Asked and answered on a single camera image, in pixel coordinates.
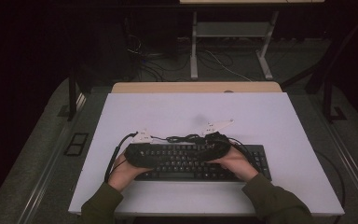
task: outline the keyboard key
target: keyboard key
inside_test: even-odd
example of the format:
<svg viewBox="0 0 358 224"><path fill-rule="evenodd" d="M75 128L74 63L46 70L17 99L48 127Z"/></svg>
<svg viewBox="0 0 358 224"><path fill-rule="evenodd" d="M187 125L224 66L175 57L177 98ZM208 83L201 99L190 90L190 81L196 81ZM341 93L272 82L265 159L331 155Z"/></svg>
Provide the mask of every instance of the keyboard key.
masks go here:
<svg viewBox="0 0 358 224"><path fill-rule="evenodd" d="M261 157L261 158L260 158L260 161L261 161L261 165L262 165L262 166L267 166L267 161L266 161L266 158L265 158L265 157Z"/></svg>
<svg viewBox="0 0 358 224"><path fill-rule="evenodd" d="M160 173L159 174L160 178L170 178L170 179L175 179L175 178L194 178L194 175L192 173Z"/></svg>
<svg viewBox="0 0 358 224"><path fill-rule="evenodd" d="M263 175L267 178L270 179L271 175L269 174L269 170L267 168L263 168L262 169Z"/></svg>

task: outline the dark background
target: dark background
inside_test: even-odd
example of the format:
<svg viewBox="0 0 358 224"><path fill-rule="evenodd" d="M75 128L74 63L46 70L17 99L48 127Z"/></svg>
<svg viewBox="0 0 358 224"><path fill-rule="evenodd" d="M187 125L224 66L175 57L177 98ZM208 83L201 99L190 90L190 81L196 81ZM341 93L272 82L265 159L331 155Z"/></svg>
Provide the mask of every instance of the dark background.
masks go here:
<svg viewBox="0 0 358 224"><path fill-rule="evenodd" d="M175 38L190 32L189 12L157 15L145 11L132 16L130 25L124 25L122 16L112 11L79 16L75 11L56 10L49 1L0 1L0 186L49 97L70 70L78 75L82 91L131 80L133 61L126 53L128 38L123 30L131 28L147 45L170 54L176 51L172 48ZM213 20L208 13L201 16ZM323 7L297 10L281 8L274 37L339 42L357 22L358 1L354 0L326 1ZM330 75L358 110L358 32Z"/></svg>

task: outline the keyboard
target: keyboard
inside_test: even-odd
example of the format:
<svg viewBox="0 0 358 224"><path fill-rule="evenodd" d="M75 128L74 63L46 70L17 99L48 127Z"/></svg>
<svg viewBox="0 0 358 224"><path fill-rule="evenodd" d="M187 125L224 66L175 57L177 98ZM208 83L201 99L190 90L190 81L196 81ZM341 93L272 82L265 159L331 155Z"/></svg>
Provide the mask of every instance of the keyboard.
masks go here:
<svg viewBox="0 0 358 224"><path fill-rule="evenodd" d="M266 153L261 145L245 145L259 166L261 173L272 180ZM223 169L220 164L207 163L189 158L187 153L194 150L205 150L206 145L173 145L173 144L153 144L146 151L147 156L169 157L170 159L161 162L152 171L138 175L138 181L228 181L239 182L232 172Z"/></svg>

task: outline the sleeve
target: sleeve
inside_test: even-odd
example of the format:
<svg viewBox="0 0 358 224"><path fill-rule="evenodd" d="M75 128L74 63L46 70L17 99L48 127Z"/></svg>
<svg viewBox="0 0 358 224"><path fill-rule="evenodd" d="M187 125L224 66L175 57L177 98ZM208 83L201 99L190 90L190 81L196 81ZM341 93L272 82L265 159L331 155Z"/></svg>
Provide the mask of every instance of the sleeve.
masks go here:
<svg viewBox="0 0 358 224"><path fill-rule="evenodd" d="M120 192L102 183L95 194L81 207L81 216L76 223L115 223L114 212L122 200L123 196Z"/></svg>
<svg viewBox="0 0 358 224"><path fill-rule="evenodd" d="M242 191L251 200L257 217L268 224L314 223L310 210L295 194L273 186L261 174L249 181Z"/></svg>

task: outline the white table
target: white table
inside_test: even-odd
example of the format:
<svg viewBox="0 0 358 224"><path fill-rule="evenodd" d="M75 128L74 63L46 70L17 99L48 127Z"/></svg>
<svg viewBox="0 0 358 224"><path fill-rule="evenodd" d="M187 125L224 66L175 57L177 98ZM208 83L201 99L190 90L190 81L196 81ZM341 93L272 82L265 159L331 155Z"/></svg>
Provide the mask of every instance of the white table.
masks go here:
<svg viewBox="0 0 358 224"><path fill-rule="evenodd" d="M200 133L208 123L234 119L221 133L263 145L272 183L292 191L315 216L342 215L339 204L295 110L283 92L111 93L94 134L69 212L103 182L119 141L147 129L159 137ZM122 146L123 150L130 140ZM134 181L117 216L253 216L242 183Z"/></svg>

